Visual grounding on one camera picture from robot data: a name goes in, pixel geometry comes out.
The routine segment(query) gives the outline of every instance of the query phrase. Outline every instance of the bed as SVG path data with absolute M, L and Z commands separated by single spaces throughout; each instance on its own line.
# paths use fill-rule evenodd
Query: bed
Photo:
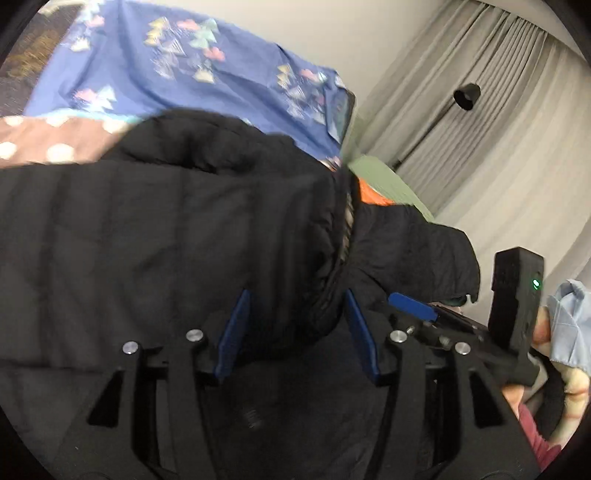
M 289 135 L 324 159 L 339 155 L 353 98 L 333 69 L 235 25 L 159 5 L 89 0 L 24 113 L 138 122 L 169 108 L 204 109 Z

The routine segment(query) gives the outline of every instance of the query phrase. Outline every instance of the white polka dot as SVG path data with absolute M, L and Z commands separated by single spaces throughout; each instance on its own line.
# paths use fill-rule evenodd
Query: white polka dot
M 61 127 L 68 120 L 69 120 L 69 117 L 64 116 L 64 115 L 53 115 L 53 116 L 48 117 L 47 120 L 45 120 L 45 121 L 49 125 L 51 125 L 52 127 Z
M 58 143 L 47 149 L 49 163 L 71 163 L 74 161 L 74 149 L 66 144 Z
M 10 125 L 11 127 L 18 127 L 21 123 L 25 121 L 25 119 L 19 115 L 13 115 L 4 117 L 4 121 L 7 123 L 7 125 Z
M 4 142 L 0 144 L 0 158 L 10 160 L 17 152 L 17 146 L 14 143 Z
M 123 120 L 105 120 L 103 122 L 103 129 L 110 134 L 120 134 L 129 130 L 129 123 Z

